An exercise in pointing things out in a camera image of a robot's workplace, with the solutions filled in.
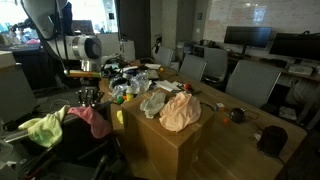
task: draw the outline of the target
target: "computer monitor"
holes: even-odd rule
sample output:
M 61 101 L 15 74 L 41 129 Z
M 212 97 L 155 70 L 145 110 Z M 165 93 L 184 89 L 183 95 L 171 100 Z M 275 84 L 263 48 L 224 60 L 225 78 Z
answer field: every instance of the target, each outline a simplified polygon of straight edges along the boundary
M 277 33 L 270 54 L 320 61 L 320 34 Z
M 247 46 L 265 48 L 271 31 L 271 27 L 228 26 L 224 43 L 243 45 L 242 54 L 245 54 Z

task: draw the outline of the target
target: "bottle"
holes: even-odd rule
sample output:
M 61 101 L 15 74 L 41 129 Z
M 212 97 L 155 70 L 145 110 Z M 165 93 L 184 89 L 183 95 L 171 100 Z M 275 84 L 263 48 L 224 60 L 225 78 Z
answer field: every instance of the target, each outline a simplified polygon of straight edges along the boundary
M 127 101 L 130 101 L 133 98 L 133 90 L 130 84 L 130 81 L 127 83 L 127 91 L 126 91 Z

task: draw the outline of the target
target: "pink cloth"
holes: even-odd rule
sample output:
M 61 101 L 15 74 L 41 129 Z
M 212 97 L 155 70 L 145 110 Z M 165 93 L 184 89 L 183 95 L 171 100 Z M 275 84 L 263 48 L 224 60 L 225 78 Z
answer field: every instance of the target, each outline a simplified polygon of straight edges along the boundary
M 111 132 L 111 126 L 108 121 L 92 107 L 73 107 L 70 108 L 68 114 L 78 115 L 91 125 L 91 133 L 94 138 L 100 139 Z

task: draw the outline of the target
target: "chair backrest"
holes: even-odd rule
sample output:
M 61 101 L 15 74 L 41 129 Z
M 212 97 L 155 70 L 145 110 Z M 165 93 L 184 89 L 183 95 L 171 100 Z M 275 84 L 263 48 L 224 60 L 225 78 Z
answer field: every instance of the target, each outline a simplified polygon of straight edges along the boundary
M 172 49 L 160 46 L 155 60 L 156 63 L 170 67 L 171 61 L 174 60 L 174 51 Z
M 228 69 L 228 52 L 224 49 L 206 48 L 204 59 L 207 61 L 204 74 L 223 81 Z
M 187 54 L 181 65 L 180 73 L 200 81 L 206 64 L 202 58 Z
M 241 60 L 229 78 L 226 93 L 255 107 L 266 104 L 282 69 Z

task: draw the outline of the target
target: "yellow cloth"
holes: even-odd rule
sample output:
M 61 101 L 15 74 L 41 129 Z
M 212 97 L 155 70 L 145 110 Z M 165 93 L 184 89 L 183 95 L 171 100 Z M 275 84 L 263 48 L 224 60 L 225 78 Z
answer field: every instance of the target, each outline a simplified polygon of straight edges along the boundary
M 118 118 L 119 122 L 121 124 L 123 124 L 123 115 L 122 115 L 122 111 L 121 110 L 117 111 L 117 118 Z
M 28 129 L 32 141 L 44 147 L 51 147 L 58 144 L 62 139 L 60 123 L 69 106 L 64 106 L 53 114 L 47 114 L 44 118 L 34 118 L 19 126 L 20 130 Z

